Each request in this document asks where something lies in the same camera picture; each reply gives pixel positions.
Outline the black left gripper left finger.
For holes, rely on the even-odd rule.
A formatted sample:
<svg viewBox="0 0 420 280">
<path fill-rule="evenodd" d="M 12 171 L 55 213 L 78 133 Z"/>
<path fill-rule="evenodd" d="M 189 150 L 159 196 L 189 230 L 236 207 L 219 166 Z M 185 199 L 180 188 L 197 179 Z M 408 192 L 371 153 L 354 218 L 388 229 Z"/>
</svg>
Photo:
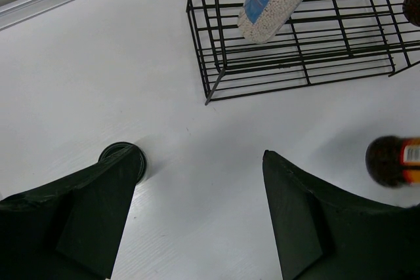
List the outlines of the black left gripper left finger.
<svg viewBox="0 0 420 280">
<path fill-rule="evenodd" d="M 109 279 L 136 174 L 120 152 L 1 201 L 2 279 Z"/>
</svg>

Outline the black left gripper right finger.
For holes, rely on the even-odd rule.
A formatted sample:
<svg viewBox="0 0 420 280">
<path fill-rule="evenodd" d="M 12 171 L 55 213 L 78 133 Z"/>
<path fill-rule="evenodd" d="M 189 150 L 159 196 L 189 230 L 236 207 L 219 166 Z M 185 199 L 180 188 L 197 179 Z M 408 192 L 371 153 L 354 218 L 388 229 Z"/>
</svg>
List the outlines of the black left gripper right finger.
<svg viewBox="0 0 420 280">
<path fill-rule="evenodd" d="M 345 191 L 275 151 L 262 158 L 284 279 L 418 279 L 419 207 Z"/>
</svg>

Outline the clear jar black lid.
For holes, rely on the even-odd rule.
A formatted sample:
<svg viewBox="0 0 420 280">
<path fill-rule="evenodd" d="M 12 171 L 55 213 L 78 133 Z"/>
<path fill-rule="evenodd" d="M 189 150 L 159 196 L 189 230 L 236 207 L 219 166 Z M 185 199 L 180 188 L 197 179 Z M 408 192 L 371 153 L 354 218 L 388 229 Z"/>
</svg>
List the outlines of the clear jar black lid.
<svg viewBox="0 0 420 280">
<path fill-rule="evenodd" d="M 150 162 L 146 153 L 136 144 L 130 142 L 114 142 L 103 149 L 99 155 L 98 162 L 119 155 L 120 152 L 129 154 L 124 158 L 124 162 L 128 165 L 129 170 L 133 174 L 136 174 L 136 185 L 145 181 L 148 176 Z"/>
</svg>

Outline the red lid sauce jar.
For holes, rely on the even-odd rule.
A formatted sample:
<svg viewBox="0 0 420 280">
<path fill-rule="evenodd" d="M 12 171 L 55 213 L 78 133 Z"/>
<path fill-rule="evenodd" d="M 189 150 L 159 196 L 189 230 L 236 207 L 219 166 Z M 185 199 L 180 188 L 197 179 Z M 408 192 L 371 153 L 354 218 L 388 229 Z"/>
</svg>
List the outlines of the red lid sauce jar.
<svg viewBox="0 0 420 280">
<path fill-rule="evenodd" d="M 419 184 L 419 138 L 382 136 L 366 150 L 366 168 L 371 178 L 387 188 Z"/>
<path fill-rule="evenodd" d="M 420 0 L 404 0 L 402 3 L 402 12 L 410 24 L 419 27 Z"/>
</svg>

